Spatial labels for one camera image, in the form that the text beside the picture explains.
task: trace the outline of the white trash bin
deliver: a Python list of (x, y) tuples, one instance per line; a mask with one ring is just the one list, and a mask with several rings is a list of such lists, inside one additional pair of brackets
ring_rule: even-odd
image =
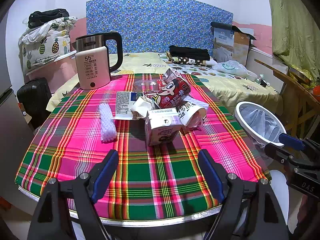
[(269, 110), (251, 102), (238, 103), (235, 117), (245, 132), (253, 138), (254, 144), (259, 146), (259, 152), (268, 166), (273, 159), (266, 156), (263, 149), (268, 143), (284, 146), (279, 142), (279, 135), (286, 133), (282, 123)]

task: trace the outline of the polka dot fabric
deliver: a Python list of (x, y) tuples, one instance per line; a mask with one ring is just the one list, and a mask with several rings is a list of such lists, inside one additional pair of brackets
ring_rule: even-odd
[[(208, 49), (210, 22), (232, 24), (233, 13), (195, 0), (91, 0), (87, 34), (117, 31), (123, 52), (166, 52), (170, 45)], [(110, 53), (116, 42), (108, 41)]]

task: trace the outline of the stainless steel kettle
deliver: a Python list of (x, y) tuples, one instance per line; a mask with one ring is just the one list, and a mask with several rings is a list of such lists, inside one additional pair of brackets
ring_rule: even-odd
[[(115, 40), (118, 61), (110, 67), (107, 40)], [(91, 90), (108, 84), (110, 73), (118, 69), (123, 60), (122, 37), (118, 32), (97, 33), (76, 38), (72, 46), (77, 50), (76, 67), (80, 87)]]

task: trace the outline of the table edge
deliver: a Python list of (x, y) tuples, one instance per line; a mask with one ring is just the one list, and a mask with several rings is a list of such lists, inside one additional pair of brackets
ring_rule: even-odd
[[(29, 198), (33, 199), (34, 201), (38, 202), (39, 197), (32, 194), (31, 192), (25, 190), (21, 186), (19, 186), (19, 190)], [(198, 220), (201, 218), (206, 218), (209, 216), (212, 216), (214, 214), (217, 214), (220, 212), (222, 205), (213, 207), (211, 209), (201, 211), (198, 213), (195, 213), (193, 215), (188, 215), (188, 216), (182, 216), (182, 217), (176, 217), (176, 218), (168, 218), (168, 219), (160, 219), (160, 220), (136, 220), (136, 221), (119, 221), (119, 220), (112, 220), (112, 219), (105, 219), (105, 218), (100, 218), (101, 222), (103, 225), (108, 225), (108, 226), (120, 226), (120, 227), (160, 227), (160, 226), (170, 226), (170, 225), (176, 225), (176, 224), (181, 224), (184, 222), (188, 221), (193, 221), (193, 220)], [(78, 218), (77, 212), (73, 210), (69, 210), (70, 216), (72, 218)]]

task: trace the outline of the plastic bag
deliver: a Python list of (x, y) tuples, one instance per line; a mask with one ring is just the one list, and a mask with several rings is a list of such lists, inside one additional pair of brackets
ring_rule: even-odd
[(215, 50), (215, 58), (217, 62), (226, 62), (232, 59), (232, 51), (227, 50), (224, 47), (219, 47)]
[[(244, 121), (259, 135), (271, 142), (279, 142), (279, 135), (282, 133), (280, 126), (276, 121), (266, 114), (264, 111), (257, 109), (253, 106), (243, 106), (240, 108), (240, 114)], [(253, 144), (259, 151), (261, 158), (264, 160), (266, 166), (270, 165), (273, 161), (264, 152), (265, 144), (258, 142), (248, 134), (252, 139)]]
[(276, 121), (264, 111), (253, 106), (243, 106), (240, 114), (244, 121), (259, 135), (271, 142), (279, 142), (282, 133)]
[(248, 73), (248, 70), (244, 67), (244, 65), (234, 60), (218, 63), (217, 65), (212, 66), (212, 69), (240, 77), (246, 77)]

